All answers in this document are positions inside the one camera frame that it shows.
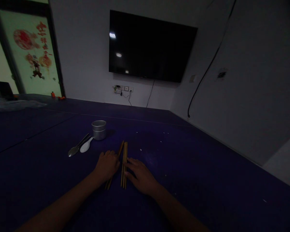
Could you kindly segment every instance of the white spoon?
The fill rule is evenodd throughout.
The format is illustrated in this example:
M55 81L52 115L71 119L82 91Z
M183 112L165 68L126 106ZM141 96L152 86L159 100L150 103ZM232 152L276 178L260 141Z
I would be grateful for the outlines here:
M80 148L80 152L84 153L86 151L88 151L89 147L90 147L90 142L91 140L93 140L93 137L91 137L87 142L85 142L82 147Z

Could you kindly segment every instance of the metal cup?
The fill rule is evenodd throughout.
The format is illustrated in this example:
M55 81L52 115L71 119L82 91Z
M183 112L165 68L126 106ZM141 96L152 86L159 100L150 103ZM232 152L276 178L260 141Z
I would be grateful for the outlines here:
M103 140L106 137L106 122L103 120L94 121L92 124L93 138Z

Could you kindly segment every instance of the black television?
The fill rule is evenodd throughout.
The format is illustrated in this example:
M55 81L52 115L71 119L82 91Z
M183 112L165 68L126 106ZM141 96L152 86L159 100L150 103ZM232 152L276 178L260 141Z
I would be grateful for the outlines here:
M181 82L197 28L110 11L109 72Z

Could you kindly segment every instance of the electrical cable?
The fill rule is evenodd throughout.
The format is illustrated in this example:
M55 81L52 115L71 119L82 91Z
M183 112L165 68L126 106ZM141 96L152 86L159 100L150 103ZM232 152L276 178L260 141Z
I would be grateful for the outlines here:
M217 53L218 53L218 51L219 51L219 49L220 49L220 47L221 47L222 41L223 41L224 36L225 36L225 34L226 34L226 30L227 30L228 25L229 25L229 19L230 19L232 13L233 13L234 6L235 6L236 1L237 1L237 0L234 0L234 3L233 3L233 6L232 6L232 9L231 9L231 12L230 12L229 17L228 17L228 20L227 20L227 22L226 22L225 30L224 30L224 33L223 33L222 40L221 40L221 42L220 42L220 44L219 44L219 47L217 48L217 51L216 51L215 55L213 56L213 58L212 58L212 60L211 60L211 62L210 62L210 64L209 64L209 66L208 66L206 72L204 73L204 75L203 75L202 79L200 80L199 84L197 85L196 90L195 90L195 92L194 92L194 94L193 94L193 96L192 96L192 98L191 98L191 101L190 101L190 104L189 104L189 107L188 107L188 118L190 117L189 111L190 111L190 106L191 106L191 103L192 103L192 101L193 101L193 98L194 98L194 96L195 96L195 94L196 94L196 92L197 92L197 90L198 90L198 88L199 88L201 82L203 81L204 77L206 76L207 71L209 70L210 66L212 65L212 62L213 62L214 59L216 58Z
M132 104L131 104L131 102L130 102L130 97L131 97L131 90L130 90L130 95L129 95L129 103L130 103L130 105L132 106Z
M151 92L150 92L150 95L149 95L149 98L148 98L148 101L147 101L147 105L146 105L146 108L148 106L148 103L149 103L149 99L150 99L150 96L151 96L151 93L152 93L152 89L154 88L154 82L152 83L152 87L151 87Z
M132 93L132 91L130 91L130 94L129 94L128 96L125 96L125 95L123 95L123 93L121 92L121 95L124 96L125 98L129 97L129 103L130 103L130 105L132 106L132 104L131 104L131 102L130 102L131 93Z

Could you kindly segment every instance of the hand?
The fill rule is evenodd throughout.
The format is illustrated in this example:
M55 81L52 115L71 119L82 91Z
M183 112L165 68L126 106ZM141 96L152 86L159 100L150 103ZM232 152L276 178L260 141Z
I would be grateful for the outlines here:
M128 158L129 163L124 163L136 175L137 179L129 172L125 172L126 177L142 193L153 196L154 192L160 186L148 168L139 160Z
M118 161L118 155L114 151L107 151L105 154L100 154L96 168L93 173L99 184L103 184L109 180L118 170L120 162Z

